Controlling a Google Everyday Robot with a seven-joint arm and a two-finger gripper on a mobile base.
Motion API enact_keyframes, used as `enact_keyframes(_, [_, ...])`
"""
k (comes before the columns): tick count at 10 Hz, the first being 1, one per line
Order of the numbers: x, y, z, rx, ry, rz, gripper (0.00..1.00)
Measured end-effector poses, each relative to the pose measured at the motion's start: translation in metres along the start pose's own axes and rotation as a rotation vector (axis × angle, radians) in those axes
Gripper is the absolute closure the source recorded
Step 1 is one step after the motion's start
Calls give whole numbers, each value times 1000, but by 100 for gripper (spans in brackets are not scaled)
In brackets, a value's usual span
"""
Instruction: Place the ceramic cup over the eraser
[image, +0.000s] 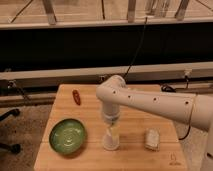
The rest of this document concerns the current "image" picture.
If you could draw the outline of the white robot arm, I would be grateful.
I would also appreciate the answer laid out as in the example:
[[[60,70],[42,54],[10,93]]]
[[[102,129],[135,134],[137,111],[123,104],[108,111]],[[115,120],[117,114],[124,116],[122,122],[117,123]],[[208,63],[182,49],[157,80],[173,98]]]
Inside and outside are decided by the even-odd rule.
[[[213,171],[213,97],[191,93],[137,91],[113,75],[96,89],[102,102],[102,117],[113,125],[120,117],[119,106],[127,106],[206,131],[208,139],[200,171]]]

